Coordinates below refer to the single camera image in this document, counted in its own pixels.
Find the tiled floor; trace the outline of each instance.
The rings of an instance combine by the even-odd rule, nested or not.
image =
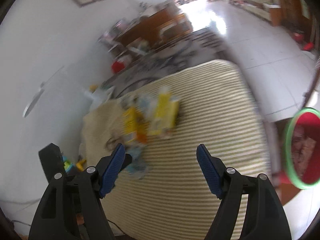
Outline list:
[[[181,8],[196,30],[210,25],[224,36],[268,121],[292,117],[298,111],[315,62],[283,27],[272,27],[225,0],[198,0]],[[320,102],[315,108],[320,110]],[[284,206],[292,239],[303,234],[319,210],[319,191],[320,187],[303,190]]]

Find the wooden cabinet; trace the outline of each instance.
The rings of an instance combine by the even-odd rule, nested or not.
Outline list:
[[[301,0],[280,0],[283,19],[287,23],[297,25],[305,32],[305,40],[308,41],[311,33],[311,17],[306,18],[302,13]]]
[[[165,27],[168,28],[164,30],[165,33],[162,32],[163,37],[160,37],[160,32]],[[121,34],[116,38],[116,41],[126,47],[136,39],[143,38],[148,41],[150,47],[158,48],[164,43],[192,31],[192,25],[185,14],[176,15],[165,8]]]

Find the beige blanket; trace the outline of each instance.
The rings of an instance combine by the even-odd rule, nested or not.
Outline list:
[[[248,87],[230,62],[207,62],[138,91],[156,95],[163,85],[182,99],[184,116],[173,138],[149,141],[143,159],[151,171],[141,180],[121,172],[101,203],[107,218],[137,240],[204,239],[220,200],[209,191],[196,147],[204,143],[212,156],[242,174],[269,174],[262,123]],[[110,101],[84,118],[89,165],[110,154],[105,143],[112,130],[122,129],[120,117],[120,107]],[[245,209],[243,197],[233,239],[240,236]]]

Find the red bucket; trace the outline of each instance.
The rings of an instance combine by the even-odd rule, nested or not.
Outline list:
[[[283,163],[287,178],[297,188],[320,182],[320,112],[304,108],[287,124]],[[282,176],[281,181],[286,183],[286,178]]]

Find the metal screw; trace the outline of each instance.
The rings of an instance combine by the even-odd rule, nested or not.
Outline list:
[[[260,179],[262,179],[262,180],[267,180],[267,178],[268,178],[268,177],[266,176],[266,174],[263,174],[263,173],[260,174],[259,177],[260,177]]]
[[[55,179],[60,179],[61,177],[62,177],[62,174],[60,172],[54,175]]]
[[[227,168],[227,173],[234,174],[235,172],[236,170],[234,168],[231,168],[231,167]]]
[[[95,167],[89,167],[87,168],[87,173],[94,173],[96,171]]]

